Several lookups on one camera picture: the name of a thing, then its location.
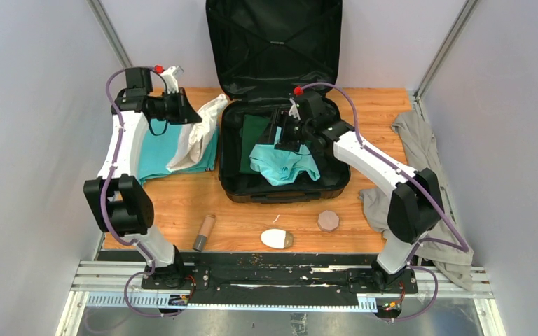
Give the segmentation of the dark green shirt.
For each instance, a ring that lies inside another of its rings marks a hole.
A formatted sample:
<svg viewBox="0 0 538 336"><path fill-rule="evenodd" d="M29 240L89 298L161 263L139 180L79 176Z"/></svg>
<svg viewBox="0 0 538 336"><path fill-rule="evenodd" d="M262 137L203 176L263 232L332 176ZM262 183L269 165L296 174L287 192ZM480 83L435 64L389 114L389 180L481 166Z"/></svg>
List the dark green shirt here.
<svg viewBox="0 0 538 336"><path fill-rule="evenodd" d="M257 116L247 114L244 116L243 126L241 129L242 145L239 172L242 174L257 174L250 164L250 154L254 149L259 137L264 133L266 127L270 124L270 119L266 116Z"/></svg>

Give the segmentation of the white shirt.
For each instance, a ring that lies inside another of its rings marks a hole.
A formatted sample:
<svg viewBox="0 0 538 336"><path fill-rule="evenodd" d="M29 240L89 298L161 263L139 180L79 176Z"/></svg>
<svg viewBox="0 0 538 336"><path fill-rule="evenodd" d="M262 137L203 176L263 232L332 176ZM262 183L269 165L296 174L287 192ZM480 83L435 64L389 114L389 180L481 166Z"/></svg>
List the white shirt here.
<svg viewBox="0 0 538 336"><path fill-rule="evenodd" d="M219 114L228 105L228 97L220 94L202 105L197 114L201 122L187 124L181 128L177 151L166 165L169 172L188 169L202 161L218 124Z"/></svg>

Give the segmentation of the light mint shirt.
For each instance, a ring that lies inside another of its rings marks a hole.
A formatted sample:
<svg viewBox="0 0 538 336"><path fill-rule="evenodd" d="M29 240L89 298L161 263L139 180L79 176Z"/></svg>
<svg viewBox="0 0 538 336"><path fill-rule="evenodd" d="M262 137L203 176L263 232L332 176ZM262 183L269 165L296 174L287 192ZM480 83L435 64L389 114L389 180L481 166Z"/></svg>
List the light mint shirt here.
<svg viewBox="0 0 538 336"><path fill-rule="evenodd" d="M310 149L302 145L298 153L277 150L273 144L256 144L250 154L251 168L272 186L292 184L306 173L312 181L321 174Z"/></svg>

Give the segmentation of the teal shirt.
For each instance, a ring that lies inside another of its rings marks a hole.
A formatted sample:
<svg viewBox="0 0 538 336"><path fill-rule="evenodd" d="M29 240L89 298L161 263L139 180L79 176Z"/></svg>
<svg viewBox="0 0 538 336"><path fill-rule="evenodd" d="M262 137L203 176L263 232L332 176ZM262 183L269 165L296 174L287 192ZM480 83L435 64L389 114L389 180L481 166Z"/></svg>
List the teal shirt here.
<svg viewBox="0 0 538 336"><path fill-rule="evenodd" d="M213 171L219 140L219 128L215 129L199 162L186 168L171 168L167 165L177 154L179 137L184 125L170 125L159 120L151 122L156 135L146 130L137 171L137 180L141 185L151 179L163 178L173 173L200 173Z"/></svg>

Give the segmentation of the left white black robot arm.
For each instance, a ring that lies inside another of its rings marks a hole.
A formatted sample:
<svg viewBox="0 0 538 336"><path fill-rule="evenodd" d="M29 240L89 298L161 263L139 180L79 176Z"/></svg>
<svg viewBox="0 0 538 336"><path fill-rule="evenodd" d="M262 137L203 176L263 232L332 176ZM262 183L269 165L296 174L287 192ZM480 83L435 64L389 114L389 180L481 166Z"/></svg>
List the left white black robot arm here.
<svg viewBox="0 0 538 336"><path fill-rule="evenodd" d="M186 270L178 248L154 225L153 202L137 172L152 120L165 125L201 122L177 80L179 66L136 66L121 69L106 82L113 134L97 177L85 181L83 193L99 229L119 244L134 247L144 257L148 274L160 271L170 289L181 288Z"/></svg>

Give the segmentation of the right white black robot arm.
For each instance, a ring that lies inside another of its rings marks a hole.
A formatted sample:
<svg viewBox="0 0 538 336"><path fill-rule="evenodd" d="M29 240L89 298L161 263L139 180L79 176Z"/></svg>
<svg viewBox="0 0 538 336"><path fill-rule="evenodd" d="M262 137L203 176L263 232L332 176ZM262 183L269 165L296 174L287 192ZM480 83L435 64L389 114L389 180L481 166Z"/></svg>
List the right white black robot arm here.
<svg viewBox="0 0 538 336"><path fill-rule="evenodd" d="M357 127L329 110L318 92L298 89L286 108L277 108L254 145L251 168L267 177L285 173L277 164L287 160L329 158L355 168L384 192L389 201L387 224L391 236L378 254L372 282L381 292L399 285L418 243L444 217L437 175L402 164L369 143Z"/></svg>

